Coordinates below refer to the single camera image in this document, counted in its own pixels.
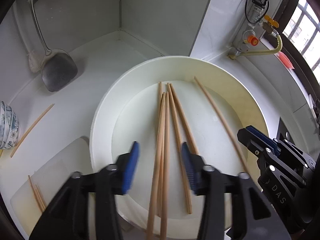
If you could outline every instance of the white cutting board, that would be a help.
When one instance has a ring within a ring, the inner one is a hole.
[[[82,138],[74,140],[30,176],[33,184],[37,184],[40,188],[44,201],[48,204],[74,171],[80,171],[84,175],[93,172],[89,146]],[[23,229],[30,236],[41,216],[41,212],[33,196],[28,177],[26,177],[26,182],[13,195],[10,203]],[[94,205],[89,206],[90,211],[92,211]]]

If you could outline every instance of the silver bolt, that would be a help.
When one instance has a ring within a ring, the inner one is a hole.
[[[79,171],[75,171],[71,176],[71,178],[73,179],[79,179],[80,177],[81,177],[81,172]]]
[[[205,166],[203,166],[202,167],[202,169],[204,170],[204,171],[214,171],[214,167],[212,167],[211,165],[205,165]]]
[[[239,173],[239,178],[241,178],[241,179],[248,179],[248,178],[250,178],[250,176],[249,176],[249,174],[246,173],[246,172],[241,172],[241,173]]]
[[[109,165],[107,166],[107,170],[108,170],[108,171],[116,171],[117,169],[118,169],[118,166],[115,165],[115,164],[109,164]]]

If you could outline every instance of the window frame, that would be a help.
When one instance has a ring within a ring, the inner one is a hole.
[[[309,67],[308,63],[306,62],[306,60],[303,57],[303,54],[301,54],[296,49],[296,47],[291,43],[291,41],[283,34],[284,29],[286,28],[287,24],[289,23],[292,15],[297,7],[299,9],[301,9],[302,17],[304,15],[307,15],[308,18],[311,17],[310,14],[306,11],[307,7],[301,6],[299,4],[299,0],[282,0],[281,4],[279,6],[279,9],[274,17],[274,20],[276,20],[279,23],[279,28],[276,28],[276,30],[279,32],[281,39],[282,39],[282,43],[283,43],[283,48],[281,51],[291,61],[292,65],[294,67],[294,72],[296,73],[297,77],[300,79],[301,83],[305,87],[307,93],[312,96],[312,99],[314,101],[316,101],[317,99],[320,99],[320,85],[319,85],[315,75],[313,74],[313,69],[311,69]],[[317,25],[318,26],[315,25],[316,31],[318,30],[320,32],[320,23]],[[294,33],[295,33],[295,30],[294,30],[295,26],[291,30],[291,33],[294,31],[292,33],[292,35],[294,35]],[[268,40],[269,43],[274,48],[277,47],[277,40],[274,37],[272,37],[269,33],[265,33],[263,35],[263,37],[266,40]],[[310,46],[310,44],[312,42],[312,40],[311,41],[310,40],[306,43],[303,50],[306,51],[308,49],[308,47]]]

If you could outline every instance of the orange cap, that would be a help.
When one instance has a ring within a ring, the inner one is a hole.
[[[257,39],[256,36],[254,35],[249,35],[248,37],[248,42],[252,45],[252,46],[257,46],[259,43],[259,40]]]

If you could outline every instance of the floral patterned bowl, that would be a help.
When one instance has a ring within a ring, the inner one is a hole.
[[[3,120],[3,132],[1,133],[1,122],[0,122],[0,139],[2,134],[2,142],[0,144],[0,149],[11,149],[18,143],[19,135],[19,122],[16,114],[12,111],[10,106],[7,106],[3,101],[0,101],[0,120]]]
[[[4,102],[0,101],[0,147],[4,136],[4,121],[5,121],[5,106]]]

